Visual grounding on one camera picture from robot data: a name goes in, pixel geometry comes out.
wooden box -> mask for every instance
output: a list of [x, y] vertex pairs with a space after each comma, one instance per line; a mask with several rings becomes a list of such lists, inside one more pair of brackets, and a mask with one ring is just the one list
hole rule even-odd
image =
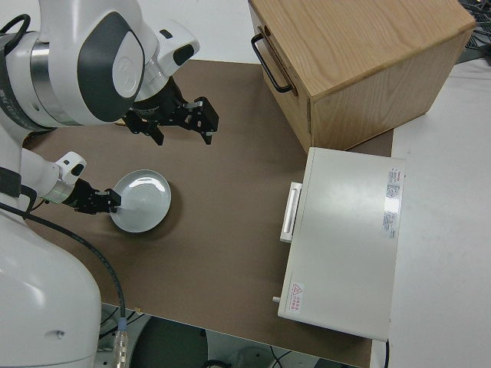
[[305, 151], [346, 150], [426, 113], [475, 25], [457, 0], [249, 4], [252, 46]]

white table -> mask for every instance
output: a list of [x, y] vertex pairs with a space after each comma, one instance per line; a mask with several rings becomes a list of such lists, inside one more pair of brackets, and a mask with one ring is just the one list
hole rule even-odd
[[[407, 161], [390, 366], [491, 361], [491, 67], [453, 69], [431, 110], [394, 131]], [[383, 366], [374, 342], [371, 366]]]

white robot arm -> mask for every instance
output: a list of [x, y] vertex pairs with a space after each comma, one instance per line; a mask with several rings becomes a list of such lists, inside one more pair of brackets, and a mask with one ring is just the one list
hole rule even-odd
[[[39, 5], [39, 32], [26, 33], [25, 15], [0, 30], [0, 367], [88, 368], [99, 333], [97, 285], [77, 259], [32, 232], [15, 209], [26, 188], [75, 208], [87, 194], [110, 193], [78, 178], [86, 163], [80, 156], [49, 163], [23, 150], [24, 138], [123, 118], [133, 133], [158, 144], [161, 125], [195, 130], [210, 144], [218, 116], [205, 97], [187, 103], [172, 78], [199, 50], [183, 26], [168, 21], [154, 33], [134, 0]], [[19, 32], [8, 34], [20, 21]], [[117, 206], [117, 197], [104, 201], [104, 210]], [[117, 353], [117, 366], [125, 366], [124, 347]]]

gray floor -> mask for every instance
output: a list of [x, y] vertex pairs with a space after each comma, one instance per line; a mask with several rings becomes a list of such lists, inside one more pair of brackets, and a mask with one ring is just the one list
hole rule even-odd
[[[113, 311], [114, 307], [104, 304], [102, 319], [106, 319]], [[101, 332], [108, 331], [117, 324], [117, 315], [118, 313], [101, 327]], [[208, 359], [232, 363], [234, 368], [272, 368], [275, 362], [268, 345], [162, 318], [141, 317], [128, 326], [128, 336], [132, 368], [200, 368]], [[100, 340], [94, 368], [110, 366], [112, 341], [111, 334]], [[278, 347], [273, 349], [277, 357], [287, 352]], [[283, 368], [347, 367], [296, 352], [281, 358], [281, 363]]]

label sticker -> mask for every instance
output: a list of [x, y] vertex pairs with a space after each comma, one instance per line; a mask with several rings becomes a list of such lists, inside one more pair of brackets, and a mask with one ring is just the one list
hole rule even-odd
[[388, 238], [395, 238], [399, 223], [401, 183], [403, 173], [392, 168], [387, 176], [387, 191], [384, 203], [384, 234]]
[[302, 306], [302, 297], [304, 295], [305, 286], [298, 282], [290, 284], [290, 301], [288, 302], [288, 311], [300, 313]]

